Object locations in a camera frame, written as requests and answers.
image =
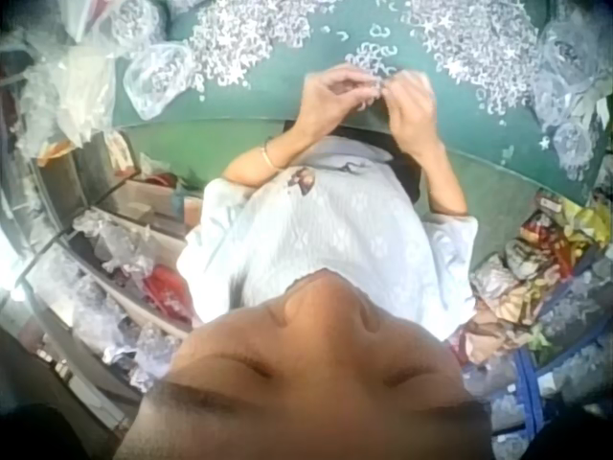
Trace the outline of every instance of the woman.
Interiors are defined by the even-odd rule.
[[[426,176],[423,221],[386,151],[327,137],[379,96]],[[488,416],[440,342],[472,314],[466,212],[424,75],[308,76],[294,127],[205,190],[178,263],[203,326],[122,455],[490,458]]]

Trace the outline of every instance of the nose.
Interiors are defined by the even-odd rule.
[[[379,315],[370,300],[340,276],[320,272],[287,294],[287,333],[304,341],[314,358],[355,355],[379,329]]]

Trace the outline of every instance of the plastic bag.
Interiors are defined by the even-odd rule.
[[[102,264],[106,271],[113,272],[120,267],[125,273],[141,279],[152,273],[155,247],[147,234],[143,238],[136,232],[129,232],[97,211],[86,211],[75,218],[73,228],[88,238],[100,237],[97,253],[110,254],[110,260]]]
[[[52,82],[57,89],[57,125],[77,146],[93,133],[112,126],[115,107],[115,60],[102,50],[72,47],[54,66]]]
[[[124,75],[124,88],[143,120],[156,117],[188,87],[192,51],[179,43],[153,45],[136,56]]]
[[[113,56],[146,49],[166,38],[166,15],[150,0],[117,0],[92,27],[90,43]]]
[[[541,56],[573,93],[589,88],[598,72],[597,41],[573,20],[550,22],[540,38]]]
[[[73,220],[73,228],[83,232],[87,238],[95,238],[107,222],[108,218],[104,214],[88,209]]]
[[[73,334],[102,360],[110,364],[118,356],[133,352],[135,343],[120,329],[127,315],[90,277],[78,281],[73,313]]]
[[[577,94],[562,77],[543,67],[532,80],[534,112],[543,131],[567,121],[577,103]]]
[[[583,170],[594,156],[589,132],[579,123],[571,121],[561,125],[554,135],[554,147],[559,166],[572,180],[582,180]]]
[[[115,106],[115,61],[100,49],[74,46],[62,56],[47,57],[24,72],[19,99],[23,123],[13,130],[17,148],[39,156],[59,127],[78,147],[96,131],[112,125]]]
[[[180,345],[178,338],[165,335],[150,323],[146,324],[138,337],[134,357],[140,371],[132,375],[130,383],[147,392],[156,380],[169,371],[172,357]]]
[[[23,75],[26,85],[17,104],[22,119],[11,130],[17,136],[17,150],[28,158],[36,158],[56,131],[59,96],[49,84],[51,66],[48,63],[33,65]]]

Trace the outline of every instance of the white shirt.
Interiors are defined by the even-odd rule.
[[[326,268],[391,314],[449,337],[473,314],[477,220],[421,220],[390,159],[330,136],[257,190],[208,184],[200,225],[177,262],[199,319],[255,307]]]

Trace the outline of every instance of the red object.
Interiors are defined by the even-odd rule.
[[[156,175],[150,175],[145,182],[147,184],[160,185],[169,189],[176,188],[176,183],[179,181],[176,175],[171,172],[162,172]]]
[[[168,318],[192,324],[193,304],[188,287],[181,276],[158,264],[144,280],[145,288],[157,308]]]

